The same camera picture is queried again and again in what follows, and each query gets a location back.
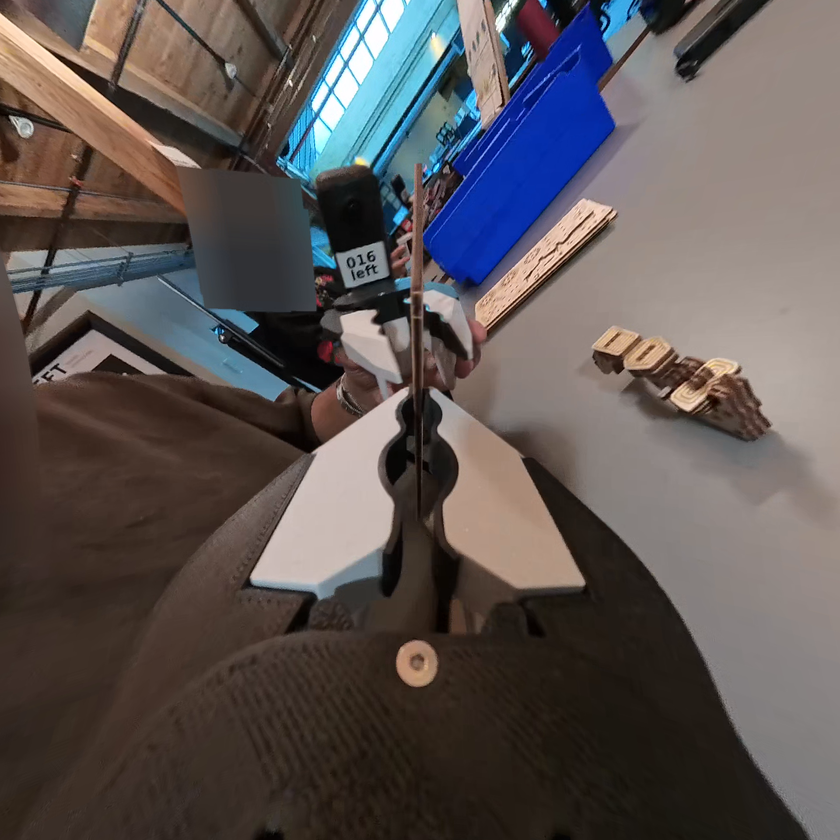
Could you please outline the grey metal rail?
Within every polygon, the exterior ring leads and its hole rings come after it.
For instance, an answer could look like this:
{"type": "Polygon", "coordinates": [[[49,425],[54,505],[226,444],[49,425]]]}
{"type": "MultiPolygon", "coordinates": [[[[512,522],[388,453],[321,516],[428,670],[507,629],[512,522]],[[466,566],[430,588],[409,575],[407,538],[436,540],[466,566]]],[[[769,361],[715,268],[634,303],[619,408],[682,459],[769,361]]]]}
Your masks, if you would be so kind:
{"type": "Polygon", "coordinates": [[[75,290],[121,285],[124,282],[193,270],[196,259],[188,249],[153,253],[131,252],[121,257],[83,260],[50,267],[13,269],[7,273],[13,293],[68,287],[75,290]]]}

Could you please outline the person's left forearm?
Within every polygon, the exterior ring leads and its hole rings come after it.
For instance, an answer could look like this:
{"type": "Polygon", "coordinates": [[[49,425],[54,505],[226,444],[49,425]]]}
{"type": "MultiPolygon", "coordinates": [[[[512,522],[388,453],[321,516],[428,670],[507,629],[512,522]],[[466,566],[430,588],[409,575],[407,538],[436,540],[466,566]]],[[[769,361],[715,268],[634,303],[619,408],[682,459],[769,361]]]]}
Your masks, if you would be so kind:
{"type": "Polygon", "coordinates": [[[249,480],[256,490],[361,418],[348,410],[340,383],[319,394],[287,388],[274,401],[229,386],[202,385],[194,399],[213,421],[204,446],[226,479],[249,480]]]}

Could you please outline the black flat bar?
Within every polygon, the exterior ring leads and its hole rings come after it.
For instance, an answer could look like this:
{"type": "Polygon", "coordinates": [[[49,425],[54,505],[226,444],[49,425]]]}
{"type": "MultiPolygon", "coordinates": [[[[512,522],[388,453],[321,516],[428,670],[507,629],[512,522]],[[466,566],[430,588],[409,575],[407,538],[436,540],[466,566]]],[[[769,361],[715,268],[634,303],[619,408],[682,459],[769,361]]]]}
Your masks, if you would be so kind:
{"type": "Polygon", "coordinates": [[[675,73],[688,81],[699,68],[768,1],[720,1],[682,38],[674,49],[675,73]]]}

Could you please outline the wooden puzzle model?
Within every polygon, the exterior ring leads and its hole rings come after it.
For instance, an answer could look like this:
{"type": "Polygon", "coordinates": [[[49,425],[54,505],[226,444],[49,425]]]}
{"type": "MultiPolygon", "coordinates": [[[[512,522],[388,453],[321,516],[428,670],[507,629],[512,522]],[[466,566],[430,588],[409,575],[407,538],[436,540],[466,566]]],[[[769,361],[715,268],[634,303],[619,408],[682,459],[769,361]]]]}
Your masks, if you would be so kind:
{"type": "Polygon", "coordinates": [[[772,428],[740,363],[685,355],[660,336],[612,326],[591,347],[604,374],[627,373],[646,384],[670,410],[745,442],[772,428]]]}

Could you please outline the person's left hand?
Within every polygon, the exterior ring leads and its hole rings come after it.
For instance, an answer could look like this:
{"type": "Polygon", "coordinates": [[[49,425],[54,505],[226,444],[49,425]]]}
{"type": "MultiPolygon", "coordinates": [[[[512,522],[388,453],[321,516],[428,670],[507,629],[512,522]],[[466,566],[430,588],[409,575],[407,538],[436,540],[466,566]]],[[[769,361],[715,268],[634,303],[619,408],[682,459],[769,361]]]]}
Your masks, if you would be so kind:
{"type": "MultiPolygon", "coordinates": [[[[481,352],[487,342],[487,329],[477,320],[468,319],[469,329],[473,339],[473,357],[470,360],[455,358],[455,367],[452,374],[443,375],[438,369],[435,357],[425,353],[424,358],[424,385],[433,387],[441,392],[451,392],[458,380],[469,376],[480,362],[481,352]]],[[[386,394],[383,397],[377,380],[372,373],[360,367],[350,360],[342,349],[338,349],[334,355],[335,362],[343,368],[343,386],[351,400],[365,412],[381,404],[385,398],[392,396],[396,391],[401,390],[404,385],[386,383],[386,394]]]]}

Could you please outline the large window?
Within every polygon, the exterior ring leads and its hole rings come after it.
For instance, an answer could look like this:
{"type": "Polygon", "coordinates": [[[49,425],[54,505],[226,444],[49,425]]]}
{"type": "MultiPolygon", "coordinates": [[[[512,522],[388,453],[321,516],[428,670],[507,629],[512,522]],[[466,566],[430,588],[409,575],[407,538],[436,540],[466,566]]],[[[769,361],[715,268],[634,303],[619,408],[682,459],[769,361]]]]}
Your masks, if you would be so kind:
{"type": "Polygon", "coordinates": [[[277,163],[285,173],[309,179],[409,4],[359,2],[278,153],[277,163]]]}

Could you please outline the thin wooden puzzle sheet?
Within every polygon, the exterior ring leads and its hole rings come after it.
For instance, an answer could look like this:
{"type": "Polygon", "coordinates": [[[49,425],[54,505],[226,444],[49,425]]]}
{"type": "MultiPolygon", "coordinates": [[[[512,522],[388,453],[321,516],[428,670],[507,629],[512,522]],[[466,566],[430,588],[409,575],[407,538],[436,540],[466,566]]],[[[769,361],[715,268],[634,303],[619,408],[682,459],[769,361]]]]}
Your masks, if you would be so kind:
{"type": "Polygon", "coordinates": [[[423,165],[414,165],[413,245],[409,292],[409,327],[412,355],[411,393],[413,402],[413,441],[415,474],[415,514],[423,516],[424,477],[424,184],[423,165]]]}

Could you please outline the framed wall poster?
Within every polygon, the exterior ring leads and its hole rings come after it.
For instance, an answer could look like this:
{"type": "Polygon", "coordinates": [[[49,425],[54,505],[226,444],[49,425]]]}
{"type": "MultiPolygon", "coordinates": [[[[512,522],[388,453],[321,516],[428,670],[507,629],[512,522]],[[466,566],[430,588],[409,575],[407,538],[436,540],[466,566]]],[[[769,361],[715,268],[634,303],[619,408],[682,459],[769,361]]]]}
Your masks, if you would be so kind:
{"type": "Polygon", "coordinates": [[[192,376],[146,343],[86,311],[28,357],[34,385],[82,373],[192,376]]]}

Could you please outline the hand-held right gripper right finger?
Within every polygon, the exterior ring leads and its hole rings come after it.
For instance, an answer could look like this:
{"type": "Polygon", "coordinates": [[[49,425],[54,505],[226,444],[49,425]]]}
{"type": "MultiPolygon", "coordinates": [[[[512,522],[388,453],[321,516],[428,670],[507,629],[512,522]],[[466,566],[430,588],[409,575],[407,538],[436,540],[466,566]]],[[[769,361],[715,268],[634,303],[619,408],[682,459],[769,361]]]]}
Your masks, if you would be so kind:
{"type": "Polygon", "coordinates": [[[434,533],[460,601],[582,592],[585,579],[523,458],[441,392],[426,396],[434,533]]]}

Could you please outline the stack of wooden puzzle sheets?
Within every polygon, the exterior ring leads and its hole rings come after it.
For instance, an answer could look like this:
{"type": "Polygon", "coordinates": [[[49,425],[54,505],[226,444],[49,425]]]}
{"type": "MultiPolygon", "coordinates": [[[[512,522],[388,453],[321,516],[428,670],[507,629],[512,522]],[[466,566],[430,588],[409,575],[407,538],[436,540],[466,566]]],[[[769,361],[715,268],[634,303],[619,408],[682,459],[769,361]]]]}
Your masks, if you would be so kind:
{"type": "Polygon", "coordinates": [[[489,332],[501,325],[616,216],[611,206],[581,199],[476,302],[475,319],[489,332]]]}

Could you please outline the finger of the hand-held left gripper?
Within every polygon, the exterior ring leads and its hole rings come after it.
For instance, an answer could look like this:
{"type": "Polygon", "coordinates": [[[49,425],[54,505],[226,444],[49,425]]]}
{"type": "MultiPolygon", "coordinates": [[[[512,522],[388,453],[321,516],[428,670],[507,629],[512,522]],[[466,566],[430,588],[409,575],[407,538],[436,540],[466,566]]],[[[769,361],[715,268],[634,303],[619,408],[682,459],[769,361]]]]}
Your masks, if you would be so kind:
{"type": "Polygon", "coordinates": [[[411,378],[411,336],[407,317],[380,324],[378,316],[374,309],[332,309],[322,316],[322,330],[351,362],[374,377],[384,401],[411,378]]]}
{"type": "Polygon", "coordinates": [[[457,361],[475,359],[475,342],[458,293],[450,286],[423,290],[424,341],[444,389],[453,389],[457,361]]]}

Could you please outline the person's brown sweater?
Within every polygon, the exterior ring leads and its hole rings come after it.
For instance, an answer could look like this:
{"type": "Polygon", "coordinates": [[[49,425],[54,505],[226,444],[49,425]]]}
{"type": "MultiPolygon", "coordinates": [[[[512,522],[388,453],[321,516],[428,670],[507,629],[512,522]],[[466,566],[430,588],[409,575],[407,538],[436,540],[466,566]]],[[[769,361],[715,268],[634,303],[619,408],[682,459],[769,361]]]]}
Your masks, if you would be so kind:
{"type": "Polygon", "coordinates": [[[35,387],[31,543],[2,551],[2,838],[86,747],[175,574],[269,484],[213,465],[202,385],[88,373],[35,387]]]}

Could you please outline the pale printed board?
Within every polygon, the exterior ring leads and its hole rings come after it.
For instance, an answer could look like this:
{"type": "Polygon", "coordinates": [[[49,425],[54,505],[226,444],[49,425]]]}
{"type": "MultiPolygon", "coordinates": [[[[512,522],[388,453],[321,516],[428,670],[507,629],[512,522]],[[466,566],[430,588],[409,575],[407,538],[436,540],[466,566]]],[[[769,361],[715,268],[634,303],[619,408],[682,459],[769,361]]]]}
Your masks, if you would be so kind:
{"type": "Polygon", "coordinates": [[[511,98],[496,15],[490,1],[457,1],[456,6],[480,124],[488,130],[511,98]]]}

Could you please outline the blue plastic bin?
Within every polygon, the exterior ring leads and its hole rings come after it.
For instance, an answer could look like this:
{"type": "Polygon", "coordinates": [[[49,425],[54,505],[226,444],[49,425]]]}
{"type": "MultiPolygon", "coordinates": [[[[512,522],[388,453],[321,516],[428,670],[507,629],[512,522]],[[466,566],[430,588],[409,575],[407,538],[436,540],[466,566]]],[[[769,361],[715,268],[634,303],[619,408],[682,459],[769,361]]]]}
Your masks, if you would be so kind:
{"type": "Polygon", "coordinates": [[[479,285],[614,131],[579,50],[551,69],[488,143],[428,226],[424,245],[444,272],[479,285]]]}
{"type": "Polygon", "coordinates": [[[501,115],[471,141],[454,163],[466,179],[486,166],[494,153],[517,132],[530,140],[545,133],[560,132],[564,101],[582,81],[597,91],[597,83],[612,67],[613,58],[603,40],[600,25],[584,7],[514,91],[501,115]]]}

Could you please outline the maroon cylinder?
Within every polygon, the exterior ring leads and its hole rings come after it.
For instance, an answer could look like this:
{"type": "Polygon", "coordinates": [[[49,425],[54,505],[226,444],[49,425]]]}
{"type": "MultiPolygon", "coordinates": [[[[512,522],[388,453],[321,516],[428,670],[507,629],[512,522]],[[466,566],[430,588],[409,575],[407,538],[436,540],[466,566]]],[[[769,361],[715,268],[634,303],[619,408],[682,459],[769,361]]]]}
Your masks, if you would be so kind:
{"type": "Polygon", "coordinates": [[[530,43],[538,62],[545,61],[560,31],[540,1],[523,1],[517,12],[517,25],[530,43]]]}

